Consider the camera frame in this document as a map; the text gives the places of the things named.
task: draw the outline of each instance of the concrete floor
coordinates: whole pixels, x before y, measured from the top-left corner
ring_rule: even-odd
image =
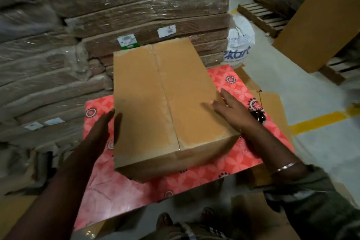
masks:
[[[252,0],[231,0],[230,9]],[[360,99],[360,80],[336,86],[319,73],[308,74],[271,46],[273,39],[253,25],[256,44],[245,61],[245,71],[263,91],[281,96],[290,125],[334,111]],[[360,118],[331,124],[294,137],[297,154],[307,163],[323,167],[343,183],[360,205]],[[137,240],[155,229],[157,216],[168,212],[176,221],[200,217],[204,206],[230,211],[230,198],[248,192],[236,175],[195,188],[136,212],[121,231],[103,239]],[[84,238],[80,233],[73,238]]]

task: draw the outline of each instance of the shirt sleeve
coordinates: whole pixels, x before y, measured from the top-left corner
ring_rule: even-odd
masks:
[[[265,191],[268,205],[284,209],[305,239],[360,239],[360,211],[340,195],[326,172],[312,165],[305,178]]]

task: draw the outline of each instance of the white label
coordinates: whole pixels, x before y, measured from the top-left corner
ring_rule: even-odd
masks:
[[[160,38],[163,38],[165,36],[169,36],[171,34],[176,33],[176,26],[171,25],[171,26],[160,28],[160,29],[158,29],[158,33],[159,33]]]
[[[54,125],[54,124],[59,124],[59,123],[64,123],[65,121],[60,119],[60,118],[55,118],[55,119],[51,119],[51,120],[47,120],[45,122],[45,124],[47,125]]]
[[[32,124],[29,124],[27,126],[25,126],[26,129],[29,129],[31,131],[34,131],[36,129],[39,129],[43,127],[43,125],[41,123],[38,123],[37,121],[33,122]]]
[[[127,47],[129,45],[133,45],[137,43],[137,40],[135,38],[134,34],[128,34],[125,36],[120,36],[117,38],[117,40],[119,41],[119,44],[121,47]]]

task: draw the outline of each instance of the left hand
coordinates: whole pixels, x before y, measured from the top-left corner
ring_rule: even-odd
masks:
[[[95,122],[94,126],[84,139],[84,142],[87,143],[97,157],[99,157],[104,151],[106,142],[109,138],[109,127],[108,123],[114,117],[115,109],[112,109],[108,113],[104,113],[100,118]]]

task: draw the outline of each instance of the wrist bracelet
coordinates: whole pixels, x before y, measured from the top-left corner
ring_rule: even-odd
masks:
[[[277,169],[276,171],[272,172],[271,174],[275,174],[275,173],[278,173],[278,172],[281,172],[283,170],[286,170],[296,164],[298,164],[299,162],[292,162],[292,163],[289,163],[288,165],[285,165],[285,166],[282,166],[281,168]]]

